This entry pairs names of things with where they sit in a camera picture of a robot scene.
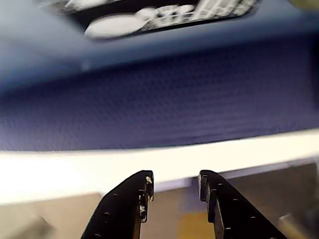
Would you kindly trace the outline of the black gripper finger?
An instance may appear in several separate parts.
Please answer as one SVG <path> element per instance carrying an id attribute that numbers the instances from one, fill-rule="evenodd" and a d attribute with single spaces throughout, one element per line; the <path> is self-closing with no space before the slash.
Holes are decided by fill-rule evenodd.
<path id="1" fill-rule="evenodd" d="M 284 239 L 282 234 L 224 177 L 201 170 L 199 196 L 207 203 L 207 219 L 217 239 Z"/>
<path id="2" fill-rule="evenodd" d="M 139 239 L 154 199 L 154 175 L 141 170 L 125 179 L 99 202 L 82 239 Z"/>

